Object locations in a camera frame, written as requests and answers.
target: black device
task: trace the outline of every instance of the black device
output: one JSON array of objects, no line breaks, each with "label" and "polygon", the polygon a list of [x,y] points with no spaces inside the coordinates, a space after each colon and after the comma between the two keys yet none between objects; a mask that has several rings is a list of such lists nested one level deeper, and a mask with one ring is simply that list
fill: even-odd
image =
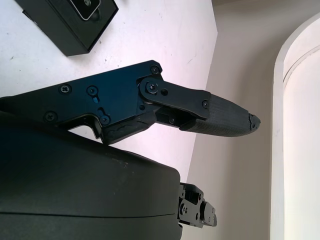
[{"label": "black device", "polygon": [[118,7],[113,0],[15,0],[66,56],[89,53]]},{"label": "black device", "polygon": [[[108,145],[154,123],[236,137],[260,120],[161,72],[147,61],[0,98],[0,239],[179,240],[181,224],[217,225],[177,170]],[[68,131],[81,125],[103,144]]]}]

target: metal mount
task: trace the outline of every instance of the metal mount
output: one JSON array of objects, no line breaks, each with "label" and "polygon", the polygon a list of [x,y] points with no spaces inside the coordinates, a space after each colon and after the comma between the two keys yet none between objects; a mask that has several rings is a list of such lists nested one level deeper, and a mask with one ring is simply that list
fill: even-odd
[{"label": "metal mount", "polygon": [[205,201],[204,193],[192,184],[180,183],[178,219],[180,223],[197,228],[217,226],[215,208]]}]

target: black mechanical arm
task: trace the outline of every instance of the black mechanical arm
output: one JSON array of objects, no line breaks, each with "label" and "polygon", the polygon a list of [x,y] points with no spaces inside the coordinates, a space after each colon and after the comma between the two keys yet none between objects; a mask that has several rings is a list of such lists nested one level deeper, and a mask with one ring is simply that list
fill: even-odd
[{"label": "black mechanical arm", "polygon": [[[147,61],[0,98],[0,239],[178,240],[179,223],[217,225],[204,193],[175,169],[108,145],[154,123],[237,137],[260,120],[161,72]],[[103,144],[68,132],[83,125]]]}]

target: black bracket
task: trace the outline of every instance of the black bracket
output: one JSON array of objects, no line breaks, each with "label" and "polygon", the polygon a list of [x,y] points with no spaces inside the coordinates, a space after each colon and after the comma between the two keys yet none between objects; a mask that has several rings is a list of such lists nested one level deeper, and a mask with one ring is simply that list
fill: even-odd
[{"label": "black bracket", "polygon": [[209,103],[211,97],[211,93],[208,91],[189,89],[155,77],[143,79],[139,90],[149,103],[179,109],[198,119],[206,120],[209,118],[209,106],[203,107],[203,102]]},{"label": "black bracket", "polygon": [[215,208],[204,199],[204,193],[195,185],[180,183],[178,219],[182,224],[202,228],[217,226]]}]

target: white surface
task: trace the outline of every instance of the white surface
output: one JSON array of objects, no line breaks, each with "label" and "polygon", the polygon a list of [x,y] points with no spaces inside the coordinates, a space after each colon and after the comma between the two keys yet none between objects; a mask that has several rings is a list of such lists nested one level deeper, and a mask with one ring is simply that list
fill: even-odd
[{"label": "white surface", "polygon": [[[0,8],[0,97],[156,60],[165,81],[205,89],[217,37],[210,0],[117,0],[119,12],[90,54],[65,57],[13,0]],[[86,135],[82,128],[80,134]],[[156,124],[118,144],[180,172],[196,135]]]},{"label": "white surface", "polygon": [[[291,92],[284,98],[285,83],[290,80],[292,76],[296,75],[296,69],[300,68],[300,64],[308,59],[315,51],[320,43],[319,38],[319,18],[320,14],[317,14],[304,22],[298,27],[294,33],[287,39],[282,46],[274,68],[274,83],[273,83],[273,119],[272,119],[272,188],[271,188],[271,236],[272,239],[318,239],[318,237],[310,237],[308,228],[309,219],[308,213],[304,212],[308,201],[301,201],[304,198],[304,194],[309,191],[308,177],[302,179],[301,174],[296,174],[301,166],[308,164],[308,159],[300,157],[292,158],[292,153],[301,149],[301,144],[304,144],[304,138],[300,135],[303,131],[308,132],[308,118],[312,118],[310,113],[307,113],[308,105],[301,109],[301,103],[296,105],[293,92],[296,92],[299,97],[299,90],[293,90],[292,86],[295,85],[295,81],[290,83]],[[300,75],[300,82],[302,85],[307,83],[309,79],[307,76]],[[307,96],[305,100],[310,100],[313,96]],[[305,117],[303,125],[296,125]],[[295,146],[292,145],[294,139],[291,137],[298,137],[295,142]],[[300,191],[301,196],[295,195],[294,192]],[[300,229],[304,229],[304,234],[299,235]]]},{"label": "white surface", "polygon": [[317,51],[294,70],[284,91],[285,240],[320,239],[319,64]]}]

